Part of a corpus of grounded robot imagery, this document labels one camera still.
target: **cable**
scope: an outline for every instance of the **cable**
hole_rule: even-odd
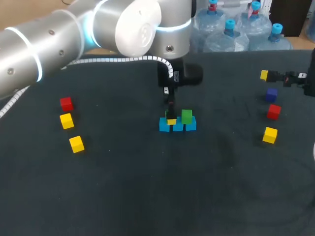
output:
[[[7,113],[10,108],[16,103],[16,101],[22,96],[22,94],[29,88],[25,87],[24,89],[21,89],[20,91],[17,91],[15,95],[7,102],[7,104],[0,110],[0,119]]]
[[[98,63],[98,62],[133,62],[133,61],[142,61],[142,60],[154,60],[163,63],[166,65],[168,70],[168,76],[170,78],[173,77],[174,71],[171,63],[164,58],[156,57],[156,56],[142,56],[138,58],[89,58],[89,59],[80,59],[80,60],[74,60],[70,62],[69,65],[77,65],[77,64],[83,64],[83,63]]]
[[[65,4],[65,5],[71,5],[70,3],[66,3],[66,2],[64,2],[63,0],[61,0],[61,2],[62,2],[63,4]]]
[[[97,63],[97,62],[132,62],[132,61],[142,61],[142,60],[155,60],[163,63],[167,66],[168,75],[170,78],[173,77],[173,67],[171,63],[163,58],[155,57],[155,56],[143,56],[138,58],[90,58],[90,59],[80,59],[74,60],[68,64],[69,65],[77,65],[83,63]],[[17,100],[22,96],[22,94],[29,88],[30,86],[17,91],[15,95],[7,102],[7,104],[0,110],[0,119],[12,108],[12,106],[17,102]]]

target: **dark cloth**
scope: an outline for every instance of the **dark cloth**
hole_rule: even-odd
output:
[[[204,68],[179,88],[195,132],[160,133],[156,62],[70,66],[0,120],[1,236],[310,236],[315,234],[315,98],[260,80],[307,72],[311,51],[188,56]],[[268,120],[278,89],[278,121]],[[75,127],[63,130],[70,96]],[[262,142],[266,127],[275,144]],[[73,154],[80,135],[85,151]]]

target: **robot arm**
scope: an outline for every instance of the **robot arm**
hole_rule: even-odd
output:
[[[76,0],[0,32],[0,99],[98,47],[176,59],[189,51],[191,0]]]

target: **glowing blue ring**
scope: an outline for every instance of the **glowing blue ring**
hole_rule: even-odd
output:
[[[180,25],[180,26],[174,26],[174,27],[157,27],[158,31],[163,31],[163,32],[174,32],[176,30],[181,30],[186,28],[191,24],[191,19],[189,19],[185,24]]]
[[[102,0],[102,1],[100,1],[97,5],[96,5],[96,7],[94,8],[94,10],[93,10],[93,15],[92,15],[92,25],[91,25],[91,38],[92,38],[92,40],[93,40],[93,42],[97,45],[97,46],[99,46],[100,48],[101,48],[101,46],[98,44],[98,42],[96,41],[96,39],[95,39],[95,36],[94,36],[94,21],[95,21],[95,16],[96,16],[96,14],[97,14],[97,12],[98,12],[98,10],[100,9],[100,7],[104,4],[104,3],[106,3],[108,0]]]
[[[41,80],[41,78],[43,77],[43,68],[41,66],[38,54],[35,52],[35,49],[33,47],[33,45],[31,44],[31,42],[25,37],[24,34],[22,34],[18,29],[13,28],[13,27],[8,27],[5,28],[5,30],[10,30],[15,32],[26,44],[27,48],[31,51],[33,58],[35,59],[35,62],[37,64],[37,69],[38,69],[38,78],[37,78],[37,82]]]

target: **blue block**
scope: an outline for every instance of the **blue block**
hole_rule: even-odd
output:
[[[165,117],[159,119],[159,131],[160,132],[170,131],[170,126],[167,124],[167,119]]]
[[[196,130],[196,118],[192,116],[192,123],[186,125],[186,131],[194,131]]]
[[[177,117],[176,124],[173,125],[173,131],[183,131],[184,130],[184,125],[182,123],[182,118]]]
[[[276,88],[267,89],[266,93],[266,101],[267,102],[275,102],[278,96],[278,90]]]

